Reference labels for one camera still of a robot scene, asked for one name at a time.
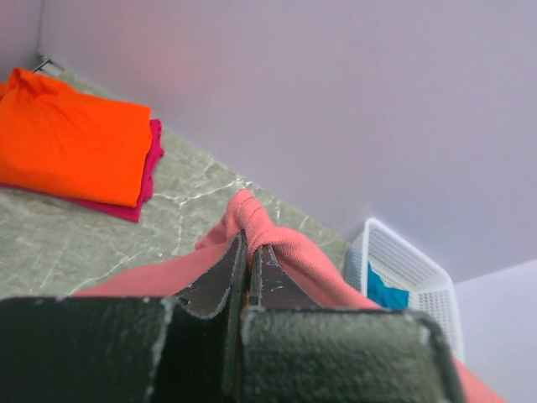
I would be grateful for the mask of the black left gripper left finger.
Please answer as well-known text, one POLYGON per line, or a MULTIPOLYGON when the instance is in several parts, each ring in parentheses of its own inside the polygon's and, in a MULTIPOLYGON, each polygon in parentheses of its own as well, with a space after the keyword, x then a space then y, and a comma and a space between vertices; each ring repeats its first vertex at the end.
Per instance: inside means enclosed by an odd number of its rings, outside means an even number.
POLYGON ((248 246, 170 297, 1 302, 4 402, 230 402, 248 246))

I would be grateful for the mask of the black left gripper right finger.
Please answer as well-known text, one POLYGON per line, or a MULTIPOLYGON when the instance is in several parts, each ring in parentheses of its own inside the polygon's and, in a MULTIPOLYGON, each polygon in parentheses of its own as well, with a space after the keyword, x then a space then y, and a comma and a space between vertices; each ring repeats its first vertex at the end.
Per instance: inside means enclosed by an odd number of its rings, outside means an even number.
POLYGON ((273 249, 253 258, 242 312, 245 402, 463 402, 439 325, 419 311, 325 309, 273 249))

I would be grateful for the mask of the salmon pink t-shirt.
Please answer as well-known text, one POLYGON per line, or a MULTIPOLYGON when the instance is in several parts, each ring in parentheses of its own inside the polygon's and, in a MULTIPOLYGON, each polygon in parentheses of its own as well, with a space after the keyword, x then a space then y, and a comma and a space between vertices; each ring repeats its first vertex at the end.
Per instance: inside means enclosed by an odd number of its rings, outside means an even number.
MULTIPOLYGON (((161 264, 132 268, 100 285, 83 290, 81 295, 172 296, 186 289, 210 269, 224 255, 238 234, 245 235, 248 254, 246 280, 238 317, 235 388, 230 402, 245 402, 241 397, 241 319, 249 301, 253 258, 259 248, 271 247, 285 272, 325 309, 383 309, 352 288, 327 256, 305 235, 274 224, 261 203, 246 190, 239 191, 229 201, 221 221, 196 244, 193 253, 161 264)), ((457 360, 452 352, 451 356, 465 394, 463 402, 499 401, 499 396, 457 360)))

